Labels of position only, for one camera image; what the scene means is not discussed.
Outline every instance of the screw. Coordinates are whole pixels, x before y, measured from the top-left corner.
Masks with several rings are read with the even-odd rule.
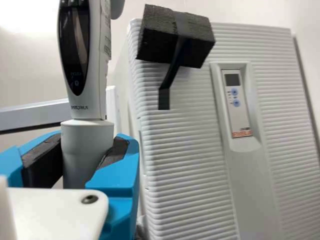
[[[83,204],[93,204],[98,201],[98,197],[96,195],[88,195],[81,200]]]

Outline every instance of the white appliance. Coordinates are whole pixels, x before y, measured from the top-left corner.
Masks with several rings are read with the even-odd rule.
[[[169,65],[135,59],[140,25],[114,77],[150,239],[320,239],[319,146],[290,30],[212,23],[203,67],[181,67],[158,110]]]

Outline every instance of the white metal bar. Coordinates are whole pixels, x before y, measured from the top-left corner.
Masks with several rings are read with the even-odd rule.
[[[106,88],[108,121],[114,123],[115,134],[121,132],[121,119],[115,86]],[[0,132],[61,123],[71,119],[67,98],[0,108]]]

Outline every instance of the white mounting plate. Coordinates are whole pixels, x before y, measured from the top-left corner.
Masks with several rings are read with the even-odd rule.
[[[97,190],[8,188],[8,194],[18,240],[98,240],[108,213],[108,197]],[[89,195],[98,200],[81,203]]]

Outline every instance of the white wall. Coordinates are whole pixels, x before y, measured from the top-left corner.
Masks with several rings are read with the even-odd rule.
[[[56,37],[58,3],[59,0],[0,0],[0,108],[67,96]],[[116,81],[112,73],[126,37],[128,22],[142,17],[145,3],[204,15],[213,22],[292,28],[311,86],[314,111],[320,116],[320,104],[317,104],[320,101],[317,97],[320,68],[316,65],[320,51],[317,41],[320,28],[316,21],[320,20],[319,1],[126,0],[122,16],[112,21],[112,61],[109,63],[112,81]],[[0,135],[0,151],[25,143],[42,132]]]
[[[291,0],[291,29],[302,60],[313,114],[320,136],[320,1]]]

